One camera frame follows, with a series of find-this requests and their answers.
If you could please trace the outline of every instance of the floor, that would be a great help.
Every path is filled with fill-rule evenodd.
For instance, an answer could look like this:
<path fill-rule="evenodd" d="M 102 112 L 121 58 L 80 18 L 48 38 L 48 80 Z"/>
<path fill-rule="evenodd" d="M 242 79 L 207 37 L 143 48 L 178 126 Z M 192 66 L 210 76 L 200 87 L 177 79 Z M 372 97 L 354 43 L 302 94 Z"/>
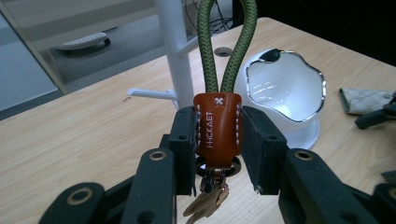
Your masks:
<path fill-rule="evenodd" d="M 214 35 L 224 32 L 228 29 L 227 27 L 232 25 L 232 6 L 222 4 L 222 14 L 218 10 L 214 7 L 211 14 L 211 20 L 214 21 L 211 30 Z M 104 31 L 104 33 L 111 41 L 108 46 L 98 44 L 86 49 L 73 50 L 70 54 L 65 54 L 62 50 L 51 49 L 66 88 L 70 92 L 78 91 L 165 55 L 158 15 L 115 27 Z M 187 35 L 188 38 L 193 37 L 189 32 Z M 54 91 L 0 111 L 0 120 L 10 118 L 62 96 L 60 91 Z"/>

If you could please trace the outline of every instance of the green rope lanyard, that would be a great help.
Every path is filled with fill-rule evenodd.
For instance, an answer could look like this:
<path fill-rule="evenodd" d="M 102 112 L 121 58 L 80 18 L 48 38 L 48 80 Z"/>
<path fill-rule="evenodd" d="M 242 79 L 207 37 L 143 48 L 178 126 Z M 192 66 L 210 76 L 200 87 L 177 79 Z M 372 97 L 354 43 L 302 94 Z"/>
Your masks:
<path fill-rule="evenodd" d="M 198 10 L 198 45 L 201 52 L 202 66 L 204 69 L 205 91 L 218 92 L 218 77 L 216 74 L 215 59 L 213 56 L 212 42 L 210 41 L 210 10 L 215 0 L 202 0 Z M 257 22 L 257 7 L 255 0 L 241 0 L 245 11 L 245 21 L 242 33 L 236 42 L 233 54 L 227 63 L 220 91 L 233 92 L 239 67 L 245 57 L 254 35 Z"/>

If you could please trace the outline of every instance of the metal stand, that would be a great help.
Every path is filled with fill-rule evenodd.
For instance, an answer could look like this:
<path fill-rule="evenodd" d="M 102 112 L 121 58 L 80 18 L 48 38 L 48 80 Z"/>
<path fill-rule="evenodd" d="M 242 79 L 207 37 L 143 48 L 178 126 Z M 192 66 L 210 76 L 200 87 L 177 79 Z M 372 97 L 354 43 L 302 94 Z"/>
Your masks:
<path fill-rule="evenodd" d="M 197 38 L 187 41 L 180 0 L 156 0 L 166 57 L 171 71 L 175 93 L 130 89 L 130 96 L 167 99 L 176 102 L 176 108 L 192 105 L 194 96 L 188 53 L 198 46 Z"/>

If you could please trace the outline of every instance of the white wall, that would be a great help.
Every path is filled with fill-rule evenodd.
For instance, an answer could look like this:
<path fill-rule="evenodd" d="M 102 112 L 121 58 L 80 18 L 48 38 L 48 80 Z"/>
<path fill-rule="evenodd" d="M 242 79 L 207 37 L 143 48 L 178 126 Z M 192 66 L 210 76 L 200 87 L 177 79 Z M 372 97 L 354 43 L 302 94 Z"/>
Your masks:
<path fill-rule="evenodd" d="M 56 90 L 0 14 L 0 111 Z"/>

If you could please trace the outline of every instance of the brass key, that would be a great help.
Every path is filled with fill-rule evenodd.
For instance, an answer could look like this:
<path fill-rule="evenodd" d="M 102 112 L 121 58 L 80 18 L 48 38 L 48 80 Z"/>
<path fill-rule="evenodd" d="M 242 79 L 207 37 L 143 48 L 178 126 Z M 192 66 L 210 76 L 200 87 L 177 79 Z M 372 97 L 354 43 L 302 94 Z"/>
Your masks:
<path fill-rule="evenodd" d="M 212 216 L 227 198 L 229 191 L 225 178 L 211 192 L 203 191 L 183 213 L 184 217 L 192 215 L 187 224 L 192 224 L 202 217 Z"/>

